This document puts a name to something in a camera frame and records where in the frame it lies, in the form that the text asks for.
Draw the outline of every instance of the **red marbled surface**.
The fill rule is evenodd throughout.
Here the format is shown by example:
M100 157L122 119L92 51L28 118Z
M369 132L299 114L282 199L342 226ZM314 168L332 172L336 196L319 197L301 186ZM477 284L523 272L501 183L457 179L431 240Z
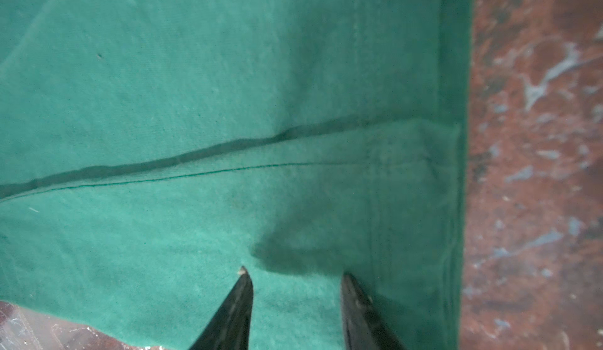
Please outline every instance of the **red marbled surface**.
M603 0L476 0L465 350L603 348L602 26ZM0 345L134 349L3 303Z

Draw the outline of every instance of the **green fabric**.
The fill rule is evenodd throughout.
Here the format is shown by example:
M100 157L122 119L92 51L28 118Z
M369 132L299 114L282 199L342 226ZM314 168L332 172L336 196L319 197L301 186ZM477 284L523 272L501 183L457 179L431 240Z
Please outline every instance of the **green fabric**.
M471 0L1 0L0 299L185 349L341 349L354 273L458 346Z

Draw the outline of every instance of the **scratched surface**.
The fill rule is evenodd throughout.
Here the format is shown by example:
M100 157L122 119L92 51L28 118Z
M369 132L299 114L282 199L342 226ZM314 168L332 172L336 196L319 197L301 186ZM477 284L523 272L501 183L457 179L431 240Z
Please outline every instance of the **scratched surface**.
M476 0L473 38L461 348L603 348L603 0ZM136 349L0 303L0 350L86 348Z

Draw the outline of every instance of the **teal garment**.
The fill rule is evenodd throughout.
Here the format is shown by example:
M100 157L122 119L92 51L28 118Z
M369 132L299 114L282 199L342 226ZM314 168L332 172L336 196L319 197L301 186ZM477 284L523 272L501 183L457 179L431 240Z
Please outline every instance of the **teal garment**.
M0 299L186 349L342 349L354 273L458 347L471 0L3 0Z

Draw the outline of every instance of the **brown surface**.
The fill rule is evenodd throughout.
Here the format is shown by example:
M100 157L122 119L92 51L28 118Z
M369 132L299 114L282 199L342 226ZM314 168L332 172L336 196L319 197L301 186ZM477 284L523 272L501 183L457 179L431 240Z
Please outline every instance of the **brown surface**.
M465 350L603 348L602 25L603 0L476 0ZM2 303L0 346L134 349Z

